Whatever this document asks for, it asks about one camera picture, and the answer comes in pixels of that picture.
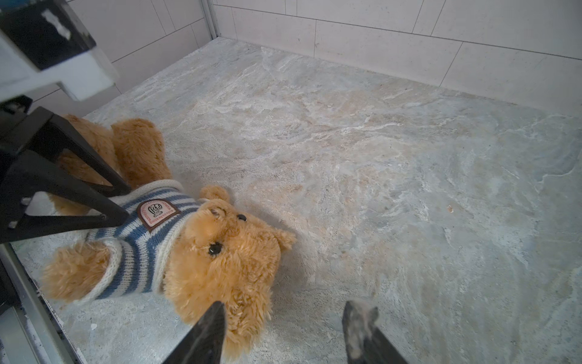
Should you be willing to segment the left aluminium corner post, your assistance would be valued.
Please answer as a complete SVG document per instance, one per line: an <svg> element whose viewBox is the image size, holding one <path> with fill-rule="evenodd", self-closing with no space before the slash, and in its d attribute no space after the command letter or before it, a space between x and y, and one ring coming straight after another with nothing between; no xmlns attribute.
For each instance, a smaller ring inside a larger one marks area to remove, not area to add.
<svg viewBox="0 0 582 364"><path fill-rule="evenodd" d="M218 20L216 18L215 9L212 0L201 0L202 9L205 14L206 23L209 28L212 39L217 39L221 36L221 32L218 27Z"/></svg>

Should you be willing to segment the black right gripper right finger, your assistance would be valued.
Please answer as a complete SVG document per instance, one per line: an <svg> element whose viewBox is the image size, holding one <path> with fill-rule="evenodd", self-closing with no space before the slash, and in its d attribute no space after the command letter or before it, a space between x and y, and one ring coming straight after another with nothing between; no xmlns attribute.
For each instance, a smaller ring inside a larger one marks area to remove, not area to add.
<svg viewBox="0 0 582 364"><path fill-rule="evenodd" d="M407 364L401 353L377 327L379 311L362 300L349 300L343 311L343 333L349 364Z"/></svg>

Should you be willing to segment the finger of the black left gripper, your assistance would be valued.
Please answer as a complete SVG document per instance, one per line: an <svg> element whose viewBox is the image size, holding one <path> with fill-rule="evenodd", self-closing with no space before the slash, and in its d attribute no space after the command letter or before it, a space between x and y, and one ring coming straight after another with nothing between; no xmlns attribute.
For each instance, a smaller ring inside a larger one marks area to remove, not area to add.
<svg viewBox="0 0 582 364"><path fill-rule="evenodd" d="M80 180L33 150L1 153L1 242L119 226L129 215L112 201L130 186L92 150L77 156L110 184Z"/></svg>
<svg viewBox="0 0 582 364"><path fill-rule="evenodd" d="M98 185L73 177L56 165L71 152L109 182ZM123 178L66 119L42 107L27 115L1 109L1 192L10 198L42 191L64 198L109 198L130 192Z"/></svg>

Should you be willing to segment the blue white striped knit sweater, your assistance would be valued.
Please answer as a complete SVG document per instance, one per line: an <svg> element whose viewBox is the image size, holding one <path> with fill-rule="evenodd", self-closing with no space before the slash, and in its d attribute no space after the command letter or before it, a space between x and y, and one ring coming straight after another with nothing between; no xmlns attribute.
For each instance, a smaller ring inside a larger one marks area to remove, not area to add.
<svg viewBox="0 0 582 364"><path fill-rule="evenodd" d="M87 242L103 243L109 266L99 283L79 304L129 294L163 291L163 277L172 247L201 203L186 195L175 180L158 180L130 194L113 197L128 213L124 224L87 232Z"/></svg>

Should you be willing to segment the brown plush teddy bear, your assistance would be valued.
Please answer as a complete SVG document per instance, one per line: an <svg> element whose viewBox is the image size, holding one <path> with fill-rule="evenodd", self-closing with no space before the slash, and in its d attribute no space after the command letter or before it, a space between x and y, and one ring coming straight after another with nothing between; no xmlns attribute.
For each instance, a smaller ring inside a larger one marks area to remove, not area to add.
<svg viewBox="0 0 582 364"><path fill-rule="evenodd" d="M151 121L134 118L104 127L73 115L67 120L121 174L129 194L158 180L174 180L162 133ZM196 323L215 301L222 302L227 319L223 353L232 361L259 341L271 317L271 288L282 253L292 248L296 236L239 211L220 186L204 187L192 198L201 206L172 247L161 295L186 324ZM110 251L103 243L87 242L86 235L58 249L45 267L42 291L47 297L77 303L104 276Z"/></svg>

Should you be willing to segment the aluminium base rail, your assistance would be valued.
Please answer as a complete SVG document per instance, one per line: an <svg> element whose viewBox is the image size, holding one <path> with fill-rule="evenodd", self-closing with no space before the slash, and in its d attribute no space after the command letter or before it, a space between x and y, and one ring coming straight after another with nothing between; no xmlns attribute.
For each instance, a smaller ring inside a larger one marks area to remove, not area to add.
<svg viewBox="0 0 582 364"><path fill-rule="evenodd" d="M1 314L3 359L9 363L85 363L10 244L1 245L1 267L16 293L16 302Z"/></svg>

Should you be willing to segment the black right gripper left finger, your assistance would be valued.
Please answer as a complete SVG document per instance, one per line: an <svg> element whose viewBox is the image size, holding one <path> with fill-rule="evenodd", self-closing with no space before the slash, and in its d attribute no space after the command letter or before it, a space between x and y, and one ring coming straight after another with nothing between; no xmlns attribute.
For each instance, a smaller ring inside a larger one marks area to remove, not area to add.
<svg viewBox="0 0 582 364"><path fill-rule="evenodd" d="M225 306L215 301L163 364L220 363L226 330Z"/></svg>

